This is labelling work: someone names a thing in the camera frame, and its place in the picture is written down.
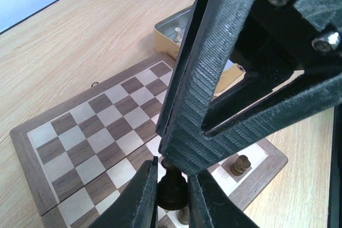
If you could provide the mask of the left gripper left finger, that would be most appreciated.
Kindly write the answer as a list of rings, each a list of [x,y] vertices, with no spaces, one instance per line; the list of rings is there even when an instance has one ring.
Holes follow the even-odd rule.
[[[124,191],[91,227],[157,227],[158,158],[143,162]]]

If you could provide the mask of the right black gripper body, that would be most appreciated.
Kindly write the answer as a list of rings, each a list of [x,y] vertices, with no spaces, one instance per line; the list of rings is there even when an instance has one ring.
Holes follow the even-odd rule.
[[[236,0],[245,78],[230,99],[341,98],[341,0]]]

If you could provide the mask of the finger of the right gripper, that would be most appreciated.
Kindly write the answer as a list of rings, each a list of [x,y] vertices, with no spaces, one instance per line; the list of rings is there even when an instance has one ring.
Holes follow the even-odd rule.
[[[195,175],[341,104],[341,0],[195,0],[157,124]]]

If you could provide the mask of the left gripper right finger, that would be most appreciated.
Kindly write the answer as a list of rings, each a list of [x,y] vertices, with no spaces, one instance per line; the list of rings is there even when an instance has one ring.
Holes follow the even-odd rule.
[[[190,227],[256,227],[207,171],[188,177]]]

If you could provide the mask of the dark king chess piece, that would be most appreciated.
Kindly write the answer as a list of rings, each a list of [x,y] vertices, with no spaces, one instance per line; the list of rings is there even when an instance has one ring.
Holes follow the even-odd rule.
[[[179,169],[168,160],[163,159],[161,165],[166,174],[157,185],[157,204],[166,210],[180,210],[188,205],[188,184]]]

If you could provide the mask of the dark pawn chess piece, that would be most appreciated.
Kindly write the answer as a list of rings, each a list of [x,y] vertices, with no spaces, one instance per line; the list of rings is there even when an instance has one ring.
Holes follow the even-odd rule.
[[[235,176],[241,176],[251,167],[251,163],[246,155],[240,155],[231,166],[231,172]]]

